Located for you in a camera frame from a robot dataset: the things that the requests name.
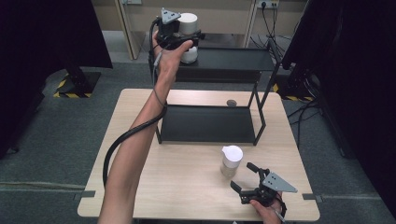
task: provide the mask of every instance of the wooden table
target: wooden table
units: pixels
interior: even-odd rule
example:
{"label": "wooden table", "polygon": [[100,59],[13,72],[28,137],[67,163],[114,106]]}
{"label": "wooden table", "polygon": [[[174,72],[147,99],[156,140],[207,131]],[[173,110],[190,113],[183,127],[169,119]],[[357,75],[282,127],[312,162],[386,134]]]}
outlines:
{"label": "wooden table", "polygon": [[[104,197],[103,161],[110,145],[134,121],[151,90],[123,90],[108,125],[105,138],[88,180],[86,192],[94,197],[82,197],[78,213],[83,217],[98,217]],[[176,91],[168,97],[169,104],[226,105],[233,99],[246,105],[246,91]],[[257,108],[251,108],[252,119],[260,126]],[[245,189],[259,186],[259,176],[246,164],[253,162],[269,168],[283,177],[297,193],[283,194],[288,207],[286,220],[315,221],[319,218],[315,200],[305,200],[312,194],[306,172],[295,144],[289,122],[276,93],[270,93],[264,105],[267,126],[257,146],[238,145],[244,151],[236,175],[227,178],[220,172],[221,149],[225,144],[166,143],[158,144],[154,137],[137,191],[134,217],[197,220],[261,220],[253,207],[241,204],[238,194],[230,188],[235,181]]]}

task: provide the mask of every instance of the black metal frame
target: black metal frame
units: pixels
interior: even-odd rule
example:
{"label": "black metal frame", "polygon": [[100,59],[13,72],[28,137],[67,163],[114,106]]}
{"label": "black metal frame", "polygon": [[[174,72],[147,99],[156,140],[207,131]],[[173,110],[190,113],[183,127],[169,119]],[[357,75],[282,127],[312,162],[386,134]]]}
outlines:
{"label": "black metal frame", "polygon": [[[275,65],[270,51],[275,56]],[[239,64],[228,64],[230,60],[245,60],[248,63],[240,61]],[[274,85],[280,62],[276,45],[271,39],[266,49],[200,48],[197,62],[180,66],[177,81],[252,83],[254,85],[248,103],[245,106],[168,105],[167,114],[163,118],[162,129],[160,131],[157,127],[156,130],[159,143],[161,144],[163,141],[227,142],[252,143],[256,146],[266,126],[262,108]],[[264,96],[260,99],[257,87],[262,71],[272,71],[272,75]],[[253,97],[256,99],[262,122],[257,134],[254,133],[250,114]]]}

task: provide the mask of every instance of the gray carpet floor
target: gray carpet floor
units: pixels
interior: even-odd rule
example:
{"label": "gray carpet floor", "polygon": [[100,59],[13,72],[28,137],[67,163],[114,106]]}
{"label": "gray carpet floor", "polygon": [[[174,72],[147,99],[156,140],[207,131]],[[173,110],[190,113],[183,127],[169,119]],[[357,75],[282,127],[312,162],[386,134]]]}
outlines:
{"label": "gray carpet floor", "polygon": [[[120,54],[125,56],[124,52],[110,52],[112,56]],[[151,81],[146,58],[114,63],[114,69],[82,69],[102,74],[92,97],[53,97],[66,72],[49,76],[45,98],[19,139],[20,151],[0,160],[0,223],[96,223],[96,218],[80,217],[77,209],[114,106],[121,90],[151,88]],[[259,91],[266,87],[268,77],[262,75]],[[251,88],[219,83],[174,86],[218,91]],[[305,104],[282,103],[287,114]],[[315,223],[396,223],[359,162],[340,155],[326,119],[318,112],[310,108],[304,113],[305,118],[312,117],[301,122],[299,139],[305,170],[319,198],[320,219]],[[290,117],[290,123],[297,118]],[[297,141],[297,124],[290,127]]]}

